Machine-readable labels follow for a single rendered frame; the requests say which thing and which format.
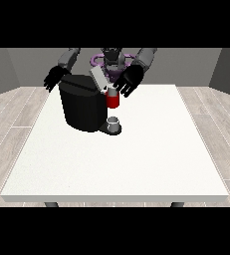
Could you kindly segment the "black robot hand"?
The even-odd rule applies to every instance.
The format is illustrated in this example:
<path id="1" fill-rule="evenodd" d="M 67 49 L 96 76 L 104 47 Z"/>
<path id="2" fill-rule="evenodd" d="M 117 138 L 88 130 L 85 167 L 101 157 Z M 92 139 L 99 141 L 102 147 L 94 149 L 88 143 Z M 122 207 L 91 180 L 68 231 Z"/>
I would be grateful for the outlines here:
<path id="1" fill-rule="evenodd" d="M 143 67 L 140 65 L 130 65 L 118 77 L 114 83 L 114 88 L 127 98 L 143 80 Z"/>
<path id="2" fill-rule="evenodd" d="M 61 79 L 66 76 L 69 71 L 66 68 L 55 66 L 50 71 L 47 77 L 44 79 L 44 87 L 51 92 L 57 84 L 61 82 Z"/>

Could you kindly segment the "red pod holder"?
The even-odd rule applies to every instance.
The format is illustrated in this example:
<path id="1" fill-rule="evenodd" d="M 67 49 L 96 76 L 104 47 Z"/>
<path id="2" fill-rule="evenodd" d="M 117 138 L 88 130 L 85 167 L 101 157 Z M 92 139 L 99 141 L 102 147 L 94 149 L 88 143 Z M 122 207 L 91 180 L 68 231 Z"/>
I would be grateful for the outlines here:
<path id="1" fill-rule="evenodd" d="M 107 107 L 110 109 L 115 109 L 119 106 L 119 95 L 116 95 L 114 97 L 106 95 L 106 100 L 107 100 Z"/>

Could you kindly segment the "pale grey machine lid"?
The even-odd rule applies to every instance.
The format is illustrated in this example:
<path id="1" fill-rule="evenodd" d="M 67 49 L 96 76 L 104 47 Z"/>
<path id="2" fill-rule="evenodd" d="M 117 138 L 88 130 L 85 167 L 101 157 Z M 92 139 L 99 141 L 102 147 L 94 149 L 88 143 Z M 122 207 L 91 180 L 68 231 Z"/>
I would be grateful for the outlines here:
<path id="1" fill-rule="evenodd" d="M 109 84 L 103 70 L 100 66 L 95 66 L 90 69 L 90 75 L 93 78 L 98 90 L 101 92 Z"/>

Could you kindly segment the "black coffee machine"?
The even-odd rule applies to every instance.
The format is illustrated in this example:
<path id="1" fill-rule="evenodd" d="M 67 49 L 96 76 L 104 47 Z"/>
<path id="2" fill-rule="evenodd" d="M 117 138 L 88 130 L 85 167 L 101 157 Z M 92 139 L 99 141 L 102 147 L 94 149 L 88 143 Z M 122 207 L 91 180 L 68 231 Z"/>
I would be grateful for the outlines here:
<path id="1" fill-rule="evenodd" d="M 111 130 L 107 97 L 98 90 L 91 76 L 67 74 L 59 83 L 59 91 L 69 126 L 86 132 L 121 133 L 121 125 Z"/>

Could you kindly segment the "small grey cup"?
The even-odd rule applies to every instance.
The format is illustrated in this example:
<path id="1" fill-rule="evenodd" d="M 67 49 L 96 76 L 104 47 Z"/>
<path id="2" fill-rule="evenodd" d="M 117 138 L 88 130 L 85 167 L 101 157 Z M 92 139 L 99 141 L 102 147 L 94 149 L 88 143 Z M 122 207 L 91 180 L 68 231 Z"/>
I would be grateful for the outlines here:
<path id="1" fill-rule="evenodd" d="M 119 120 L 118 120 L 117 117 L 109 117 L 107 119 L 107 124 L 108 124 L 108 130 L 110 132 L 118 131 L 118 129 L 119 129 Z"/>

